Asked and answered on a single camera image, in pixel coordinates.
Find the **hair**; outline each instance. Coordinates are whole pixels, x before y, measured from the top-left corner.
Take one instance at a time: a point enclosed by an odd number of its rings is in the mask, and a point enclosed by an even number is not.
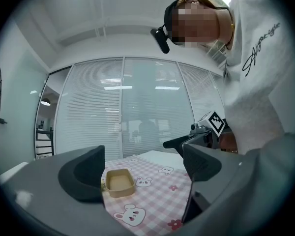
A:
[[[175,8],[178,8],[180,5],[185,4],[188,0],[178,0]],[[200,4],[209,7],[211,9],[217,9],[213,3],[211,3],[209,0],[197,0]]]

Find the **white sweatshirt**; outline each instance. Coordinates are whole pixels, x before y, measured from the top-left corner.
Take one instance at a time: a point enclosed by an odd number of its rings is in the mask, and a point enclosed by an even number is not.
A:
[[[230,12],[235,34],[224,74],[225,118],[245,154],[284,134],[269,95],[295,71],[295,43],[269,0],[232,0]]]

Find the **hand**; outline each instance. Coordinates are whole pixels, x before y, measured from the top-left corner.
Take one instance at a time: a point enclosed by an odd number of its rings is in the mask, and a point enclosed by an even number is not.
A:
[[[233,132],[222,133],[220,136],[220,148],[225,151],[236,151],[237,143]]]

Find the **pink checkered tablecloth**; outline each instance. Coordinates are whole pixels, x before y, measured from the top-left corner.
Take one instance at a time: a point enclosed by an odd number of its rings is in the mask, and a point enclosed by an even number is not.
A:
[[[191,180],[186,171],[131,156],[106,162],[106,172],[128,169],[136,184],[131,196],[112,198],[103,192],[107,212],[138,236],[165,235],[182,226]]]

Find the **small wooden box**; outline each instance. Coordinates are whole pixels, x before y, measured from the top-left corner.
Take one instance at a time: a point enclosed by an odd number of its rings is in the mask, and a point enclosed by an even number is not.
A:
[[[113,198],[130,196],[135,191],[135,184],[127,169],[112,170],[106,173],[106,189]]]

